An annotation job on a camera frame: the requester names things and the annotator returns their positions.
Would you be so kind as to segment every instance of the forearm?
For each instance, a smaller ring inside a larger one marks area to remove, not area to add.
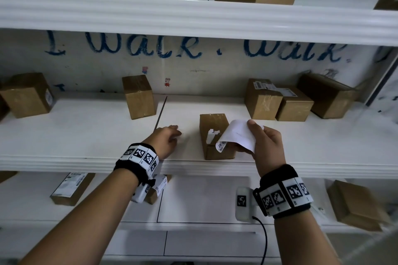
[[[275,220],[275,232],[283,265],[339,265],[309,210]]]
[[[20,264],[98,264],[137,186],[132,172],[113,171]]]

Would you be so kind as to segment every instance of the person's left arm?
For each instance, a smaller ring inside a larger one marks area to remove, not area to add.
[[[181,135],[178,126],[158,128],[143,142],[166,158]],[[20,262],[21,265],[94,265],[101,261],[138,186],[123,168],[114,170],[58,223]]]

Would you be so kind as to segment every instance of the cord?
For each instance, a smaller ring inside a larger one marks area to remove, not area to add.
[[[261,264],[260,264],[260,265],[263,265],[263,264],[264,264],[264,260],[265,260],[265,258],[266,258],[266,254],[267,254],[267,248],[268,248],[267,231],[266,231],[266,228],[264,227],[264,224],[259,220],[259,218],[254,217],[254,216],[252,216],[252,218],[253,218],[254,220],[257,220],[258,222],[260,222],[261,226],[262,226],[263,229],[264,229],[264,234],[266,235],[266,248],[264,249],[263,259],[261,260]]]

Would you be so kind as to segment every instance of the person's right arm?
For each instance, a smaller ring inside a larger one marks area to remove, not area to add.
[[[262,129],[253,120],[248,127],[256,138],[253,158],[260,177],[286,164],[279,131]],[[275,233],[283,265],[340,264],[310,210],[275,219]]]

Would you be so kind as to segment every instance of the hand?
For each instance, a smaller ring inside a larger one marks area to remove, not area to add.
[[[181,132],[177,130],[178,126],[170,125],[168,127],[157,128],[143,143],[151,145],[160,160],[167,158],[176,148],[176,136]]]
[[[282,135],[279,131],[265,126],[262,129],[252,119],[248,120],[248,127],[256,139],[254,154],[238,144],[236,150],[253,156],[260,177],[286,164]]]

